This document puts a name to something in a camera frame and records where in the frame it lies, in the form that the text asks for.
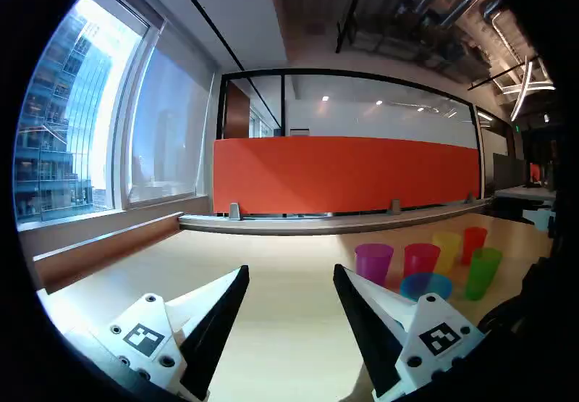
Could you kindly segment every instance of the orange panel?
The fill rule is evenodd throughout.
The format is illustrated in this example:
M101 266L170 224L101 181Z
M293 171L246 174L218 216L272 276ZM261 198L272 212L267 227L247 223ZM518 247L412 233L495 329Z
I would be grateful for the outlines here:
M229 139L214 146L214 211L358 212L478 196L478 151L348 137Z

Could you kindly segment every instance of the window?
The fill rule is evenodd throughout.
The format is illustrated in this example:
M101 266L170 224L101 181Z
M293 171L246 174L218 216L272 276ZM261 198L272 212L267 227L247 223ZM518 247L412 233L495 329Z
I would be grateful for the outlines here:
M105 170L115 98L147 29L116 0L79 0L62 20L22 105L14 155L18 222L111 208Z
M195 192L212 75L204 58L167 25L137 100L127 157L130 203Z
M274 131L269 127L252 109L249 116L249 137L250 138L266 138L274 136Z

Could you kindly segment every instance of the wooden table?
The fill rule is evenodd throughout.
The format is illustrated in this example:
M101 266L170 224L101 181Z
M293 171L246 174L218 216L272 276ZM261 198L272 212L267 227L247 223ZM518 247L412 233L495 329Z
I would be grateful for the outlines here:
M463 298L468 268L455 267L450 275L455 289L449 302L476 324L519 293L529 266L549 255L546 233L478 214L346 235L181 231L49 296L39 294L57 326L66 330L79 319L108 323L144 293L170 300L248 264L250 285L211 383L211 402L338 401L352 391L362 358L334 289L334 264L354 268L357 245L388 243L395 251L386 286L397 290L407 244L429 242L436 231L462 233L471 226L488 229L486 245L504 254L481 301ZM351 400L371 401L367 384L362 396Z

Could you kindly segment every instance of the blue cup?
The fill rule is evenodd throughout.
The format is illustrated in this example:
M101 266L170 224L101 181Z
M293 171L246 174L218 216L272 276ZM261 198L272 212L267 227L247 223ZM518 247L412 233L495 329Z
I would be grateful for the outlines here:
M444 275L431 272L420 272L406 277L400 286L400 294L406 298L418 301L427 293L437 293L447 300L452 292L452 282Z

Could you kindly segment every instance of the pink cup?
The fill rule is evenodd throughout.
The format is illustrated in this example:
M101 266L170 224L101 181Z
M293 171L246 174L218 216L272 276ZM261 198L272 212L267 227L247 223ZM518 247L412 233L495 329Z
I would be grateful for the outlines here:
M431 243L412 243L404 248L404 278L420 272L433 272L440 248Z
M385 243L364 243L355 249L356 274L384 286L394 249Z

